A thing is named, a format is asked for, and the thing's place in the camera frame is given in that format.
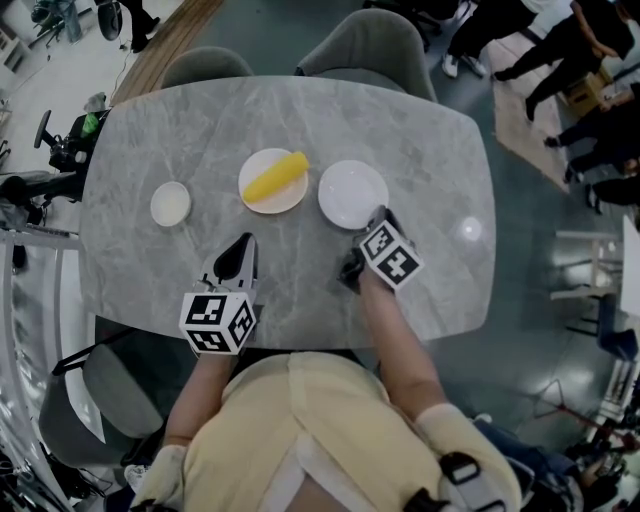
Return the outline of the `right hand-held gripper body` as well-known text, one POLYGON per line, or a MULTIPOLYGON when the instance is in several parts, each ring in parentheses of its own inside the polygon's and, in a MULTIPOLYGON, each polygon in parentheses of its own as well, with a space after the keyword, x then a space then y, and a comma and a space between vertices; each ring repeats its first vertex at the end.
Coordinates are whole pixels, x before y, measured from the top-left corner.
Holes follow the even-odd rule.
POLYGON ((359 277, 370 269, 387 287, 398 291, 422 269, 424 262, 414 245, 389 220, 383 220, 359 237, 342 260, 338 280, 359 292, 359 277))

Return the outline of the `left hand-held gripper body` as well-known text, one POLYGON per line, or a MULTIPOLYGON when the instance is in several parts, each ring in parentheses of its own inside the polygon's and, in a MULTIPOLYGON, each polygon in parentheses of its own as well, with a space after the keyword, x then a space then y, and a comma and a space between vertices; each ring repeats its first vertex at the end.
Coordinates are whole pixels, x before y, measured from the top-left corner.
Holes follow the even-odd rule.
POLYGON ((214 268, 202 273, 183 297, 179 328, 200 356, 238 355, 255 334, 258 315, 251 289, 251 263, 243 263, 232 280, 219 280, 214 268))

